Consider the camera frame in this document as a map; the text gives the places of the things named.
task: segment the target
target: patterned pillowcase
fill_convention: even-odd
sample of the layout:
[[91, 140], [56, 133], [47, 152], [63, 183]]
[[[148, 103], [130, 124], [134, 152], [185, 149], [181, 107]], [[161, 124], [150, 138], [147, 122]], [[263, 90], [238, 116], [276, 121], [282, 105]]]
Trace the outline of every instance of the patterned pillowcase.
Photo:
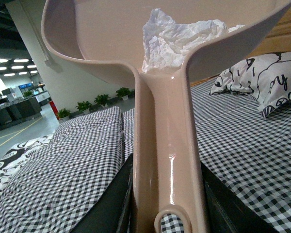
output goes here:
[[291, 52], [269, 53], [238, 62], [223, 71], [209, 95], [250, 93], [263, 117], [291, 100]]

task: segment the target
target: dustpan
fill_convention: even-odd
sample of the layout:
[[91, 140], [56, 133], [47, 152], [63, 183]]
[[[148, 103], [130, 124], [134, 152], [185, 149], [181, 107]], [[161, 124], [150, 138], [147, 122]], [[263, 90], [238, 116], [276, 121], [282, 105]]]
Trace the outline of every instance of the dustpan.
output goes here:
[[[291, 0], [47, 0], [42, 37], [55, 55], [94, 76], [135, 88], [133, 230], [161, 232], [176, 214], [186, 233], [209, 231], [189, 82], [248, 55]], [[152, 9], [177, 23], [219, 19], [244, 27], [196, 46], [179, 70], [145, 74], [142, 27]]]

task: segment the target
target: crumpled white tissue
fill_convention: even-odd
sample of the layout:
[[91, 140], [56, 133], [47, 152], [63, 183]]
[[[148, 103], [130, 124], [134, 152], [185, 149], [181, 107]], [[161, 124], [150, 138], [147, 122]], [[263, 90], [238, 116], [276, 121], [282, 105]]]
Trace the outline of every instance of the crumpled white tissue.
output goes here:
[[142, 71], [144, 73], [175, 72], [181, 67], [185, 55], [192, 48], [241, 26], [228, 29], [227, 25], [218, 19], [177, 24], [161, 9], [154, 9], [149, 21], [143, 26], [145, 58]]

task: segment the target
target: black and white checkered fabric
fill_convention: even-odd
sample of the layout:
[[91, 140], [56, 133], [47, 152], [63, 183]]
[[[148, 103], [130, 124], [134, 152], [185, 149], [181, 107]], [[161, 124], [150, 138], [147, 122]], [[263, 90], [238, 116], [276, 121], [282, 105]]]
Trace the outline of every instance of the black and white checkered fabric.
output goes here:
[[263, 119], [249, 96], [191, 89], [201, 161], [279, 232], [291, 233], [291, 103]]
[[134, 152], [134, 114], [135, 109], [123, 113], [125, 161]]
[[0, 232], [69, 232], [122, 163], [118, 107], [60, 125], [0, 196]]
[[163, 233], [184, 233], [181, 219], [177, 215], [166, 214], [161, 220]]

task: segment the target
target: wooden wall panel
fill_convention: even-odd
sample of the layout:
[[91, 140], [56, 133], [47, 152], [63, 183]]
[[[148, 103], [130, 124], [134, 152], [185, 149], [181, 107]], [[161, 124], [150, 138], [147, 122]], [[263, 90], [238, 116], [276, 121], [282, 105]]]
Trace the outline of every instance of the wooden wall panel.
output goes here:
[[291, 8], [248, 57], [282, 51], [291, 51]]

